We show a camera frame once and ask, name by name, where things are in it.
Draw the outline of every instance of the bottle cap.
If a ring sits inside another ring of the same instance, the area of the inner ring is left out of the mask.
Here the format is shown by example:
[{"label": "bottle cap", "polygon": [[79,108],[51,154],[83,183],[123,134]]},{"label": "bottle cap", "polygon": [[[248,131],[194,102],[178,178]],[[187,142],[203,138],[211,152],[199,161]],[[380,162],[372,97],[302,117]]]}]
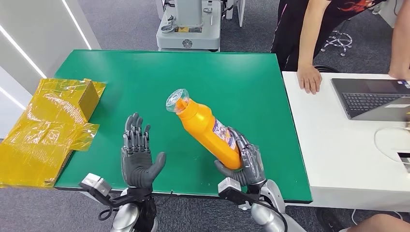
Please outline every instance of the bottle cap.
[{"label": "bottle cap", "polygon": [[167,99],[166,109],[169,112],[179,113],[190,103],[188,91],[184,88],[175,90]]}]

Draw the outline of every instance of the gray carpet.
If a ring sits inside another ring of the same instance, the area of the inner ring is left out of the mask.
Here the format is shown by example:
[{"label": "gray carpet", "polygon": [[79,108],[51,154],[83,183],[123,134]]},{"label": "gray carpet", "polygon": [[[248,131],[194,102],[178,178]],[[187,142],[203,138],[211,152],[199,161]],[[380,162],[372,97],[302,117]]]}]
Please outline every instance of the gray carpet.
[{"label": "gray carpet", "polygon": [[[153,0],[79,0],[102,49],[157,50],[155,34],[159,19]],[[248,0],[244,25],[236,12],[223,21],[221,50],[269,52],[276,26],[277,0]],[[370,11],[354,17],[347,29],[353,48],[345,57],[330,48],[315,60],[346,73],[387,73],[392,29]],[[158,203],[166,200],[158,197]],[[101,204],[78,192],[41,189],[0,189],[0,232],[103,232],[112,218],[101,222]],[[163,232],[263,231],[249,212],[222,200],[172,198],[158,208]],[[343,225],[352,225],[349,209],[334,209]],[[308,232],[323,231],[312,207],[287,207],[287,212]],[[356,221],[377,212],[358,211]]]}]

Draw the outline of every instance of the green table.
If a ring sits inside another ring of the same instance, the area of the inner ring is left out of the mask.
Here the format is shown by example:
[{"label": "green table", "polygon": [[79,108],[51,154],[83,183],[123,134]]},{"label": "green table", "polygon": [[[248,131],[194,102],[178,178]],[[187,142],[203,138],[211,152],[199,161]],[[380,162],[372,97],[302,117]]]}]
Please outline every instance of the green table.
[{"label": "green table", "polygon": [[217,196],[224,178],[214,156],[165,109],[168,96],[186,88],[196,102],[260,147],[266,177],[288,201],[312,200],[292,115],[274,54],[74,50],[56,78],[107,83],[90,122],[100,124],[87,152],[76,151],[55,184],[77,188],[88,174],[126,187],[120,170],[125,120],[138,112],[151,124],[153,159],[167,153],[155,192]]}]

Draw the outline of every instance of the orange bottle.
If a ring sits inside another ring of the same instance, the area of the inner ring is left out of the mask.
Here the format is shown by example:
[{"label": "orange bottle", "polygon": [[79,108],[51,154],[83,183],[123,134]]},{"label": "orange bottle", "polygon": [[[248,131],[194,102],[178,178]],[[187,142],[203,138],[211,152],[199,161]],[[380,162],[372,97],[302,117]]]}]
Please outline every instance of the orange bottle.
[{"label": "orange bottle", "polygon": [[168,97],[166,108],[175,112],[185,130],[227,168],[235,170],[241,167],[233,135],[212,115],[209,107],[190,99],[186,89],[178,89]]}]

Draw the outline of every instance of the office chair base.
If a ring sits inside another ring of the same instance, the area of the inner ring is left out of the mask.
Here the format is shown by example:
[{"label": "office chair base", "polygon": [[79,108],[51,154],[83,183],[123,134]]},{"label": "office chair base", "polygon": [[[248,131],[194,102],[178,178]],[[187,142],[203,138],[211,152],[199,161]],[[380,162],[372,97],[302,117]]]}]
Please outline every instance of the office chair base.
[{"label": "office chair base", "polygon": [[321,49],[322,52],[326,51],[326,47],[329,45],[333,45],[336,47],[342,47],[343,52],[340,53],[341,56],[346,55],[347,48],[351,48],[351,44],[353,43],[353,39],[349,34],[340,33],[338,30],[333,31],[333,35],[329,36],[329,40],[326,40],[326,44]]}]

